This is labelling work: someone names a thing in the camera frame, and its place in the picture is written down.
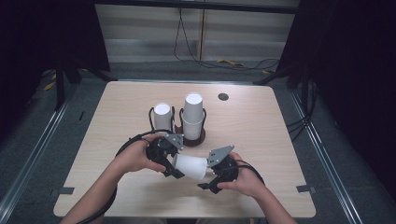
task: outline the white wall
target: white wall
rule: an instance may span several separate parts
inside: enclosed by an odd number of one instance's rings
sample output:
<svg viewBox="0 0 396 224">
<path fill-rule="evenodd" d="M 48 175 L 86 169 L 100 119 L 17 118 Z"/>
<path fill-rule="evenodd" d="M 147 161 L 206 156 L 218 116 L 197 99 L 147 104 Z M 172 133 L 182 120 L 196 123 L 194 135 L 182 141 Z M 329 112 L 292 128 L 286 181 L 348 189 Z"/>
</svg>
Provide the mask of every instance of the white wall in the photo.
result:
<svg viewBox="0 0 396 224">
<path fill-rule="evenodd" d="M 240 4 L 241 1 L 214 2 Z M 297 7 L 299 0 L 245 0 L 243 3 Z M 178 9 L 97 5 L 96 10 L 111 63 L 176 60 Z M 293 15 L 273 13 L 182 9 L 192 54 L 196 58 L 201 56 L 202 60 L 279 58 L 293 18 Z M 178 40 L 177 56 L 189 59 L 182 30 Z"/>
</svg>

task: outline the metal frame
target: metal frame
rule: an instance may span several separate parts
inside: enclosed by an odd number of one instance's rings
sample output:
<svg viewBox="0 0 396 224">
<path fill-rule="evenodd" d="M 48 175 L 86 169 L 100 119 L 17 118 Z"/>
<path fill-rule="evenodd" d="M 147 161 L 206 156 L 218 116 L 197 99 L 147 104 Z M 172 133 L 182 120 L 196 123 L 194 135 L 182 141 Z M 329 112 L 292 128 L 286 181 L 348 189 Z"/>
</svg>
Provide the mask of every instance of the metal frame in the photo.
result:
<svg viewBox="0 0 396 224">
<path fill-rule="evenodd" d="M 306 118 L 300 96 L 295 91 L 292 91 L 291 97 L 297 107 L 300 117 L 302 119 Z M 344 212 L 346 213 L 346 217 L 348 218 L 349 223 L 361 224 L 362 223 L 361 217 L 359 216 L 355 204 L 353 203 L 352 198 L 349 196 L 347 189 L 345 188 L 340 176 L 335 170 L 334 165 L 332 164 L 332 160 L 330 159 L 329 154 L 327 154 L 326 148 L 323 146 L 323 143 L 320 140 L 318 132 L 314 127 L 314 124 L 311 121 L 309 121 L 307 122 L 305 128 L 309 137 L 311 138 L 312 144 L 314 145 L 316 152 L 318 153 L 318 157 L 323 165 L 327 177 L 329 177 L 330 183 L 332 184 L 332 188 L 334 189 L 334 192 L 338 200 L 340 201 L 340 204 L 343 207 Z"/>
<path fill-rule="evenodd" d="M 30 154 L 28 160 L 23 165 L 18 176 L 15 178 L 6 195 L 0 202 L 0 224 L 6 224 L 9 217 L 11 216 L 15 205 L 21 197 L 27 183 L 30 180 L 30 177 L 32 176 L 42 155 L 44 154 L 52 135 L 55 133 L 56 128 L 61 122 L 66 108 L 68 107 L 70 101 L 73 99 L 77 86 L 78 84 L 72 86 L 64 104 L 52 115 L 51 119 L 49 120 L 49 124 L 47 125 L 46 129 L 44 130 L 37 144 L 35 145 L 35 148 Z"/>
<path fill-rule="evenodd" d="M 296 14 L 300 11 L 297 7 L 271 7 L 260 5 L 244 5 L 229 3 L 208 3 L 196 1 L 156 1 L 156 0 L 83 0 L 81 3 L 91 3 L 100 5 L 115 6 L 136 6 L 136 7 L 179 7 L 195 9 L 213 9 L 226 11 L 246 11 L 246 12 L 267 12 L 281 14 Z"/>
</svg>

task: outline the gray metal bracket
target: gray metal bracket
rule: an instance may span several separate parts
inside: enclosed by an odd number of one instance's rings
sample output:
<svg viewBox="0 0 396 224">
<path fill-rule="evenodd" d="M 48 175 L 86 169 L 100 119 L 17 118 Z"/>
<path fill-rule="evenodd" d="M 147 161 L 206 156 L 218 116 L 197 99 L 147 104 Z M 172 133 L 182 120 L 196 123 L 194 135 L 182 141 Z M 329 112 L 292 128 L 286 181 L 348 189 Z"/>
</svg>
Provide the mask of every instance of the gray metal bracket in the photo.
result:
<svg viewBox="0 0 396 224">
<path fill-rule="evenodd" d="M 166 140 L 168 140 L 172 145 L 174 145 L 177 149 L 183 150 L 183 134 L 180 133 L 167 133 L 165 135 Z"/>
<path fill-rule="evenodd" d="M 228 154 L 235 148 L 234 145 L 227 147 L 220 147 L 209 151 L 209 156 L 207 158 L 207 167 L 213 167 L 224 160 Z"/>
</svg>

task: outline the paper cup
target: paper cup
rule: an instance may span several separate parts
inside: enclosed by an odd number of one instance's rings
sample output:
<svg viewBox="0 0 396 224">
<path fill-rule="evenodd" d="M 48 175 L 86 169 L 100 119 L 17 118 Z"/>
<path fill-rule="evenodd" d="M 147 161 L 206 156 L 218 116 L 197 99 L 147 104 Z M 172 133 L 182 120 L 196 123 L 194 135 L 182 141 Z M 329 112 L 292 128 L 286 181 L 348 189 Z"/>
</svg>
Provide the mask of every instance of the paper cup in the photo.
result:
<svg viewBox="0 0 396 224">
<path fill-rule="evenodd" d="M 188 123 L 197 123 L 204 117 L 203 98 L 198 92 L 190 92 L 184 103 L 184 119 Z"/>
<path fill-rule="evenodd" d="M 204 118 L 202 118 L 199 122 L 197 123 L 189 123 L 186 120 L 184 120 L 184 113 L 181 115 L 181 119 L 183 121 L 183 134 L 186 139 L 189 140 L 196 140 L 201 136 L 201 130 L 202 130 L 202 123 L 204 121 Z"/>
<path fill-rule="evenodd" d="M 172 123 L 171 106 L 166 103 L 159 103 L 154 106 L 154 128 L 171 130 Z"/>
<path fill-rule="evenodd" d="M 205 177 L 207 168 L 206 158 L 176 154 L 172 164 L 189 178 L 202 180 Z"/>
</svg>

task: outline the table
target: table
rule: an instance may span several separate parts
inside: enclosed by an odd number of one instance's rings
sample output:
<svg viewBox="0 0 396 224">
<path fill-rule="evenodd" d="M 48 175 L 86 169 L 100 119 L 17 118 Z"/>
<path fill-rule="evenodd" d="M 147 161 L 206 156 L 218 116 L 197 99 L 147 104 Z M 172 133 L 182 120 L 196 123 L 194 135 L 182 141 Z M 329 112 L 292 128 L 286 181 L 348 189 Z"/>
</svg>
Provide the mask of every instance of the table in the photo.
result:
<svg viewBox="0 0 396 224">
<path fill-rule="evenodd" d="M 65 216 L 128 138 L 150 130 L 149 110 L 153 106 L 166 102 L 178 112 L 192 91 L 204 98 L 206 138 L 201 145 L 185 147 L 181 153 L 207 158 L 210 149 L 235 145 L 233 151 L 262 174 L 266 186 L 293 217 L 313 217 L 316 209 L 310 193 L 299 193 L 296 188 L 306 183 L 271 88 L 128 81 L 107 84 L 64 183 L 75 190 L 59 196 L 54 214 Z M 228 94 L 229 99 L 220 100 L 220 93 Z M 213 194 L 196 186 L 213 178 L 210 169 L 202 181 L 164 177 L 150 170 L 129 173 L 120 181 L 118 196 L 106 216 L 263 217 L 255 201 L 239 192 Z"/>
</svg>

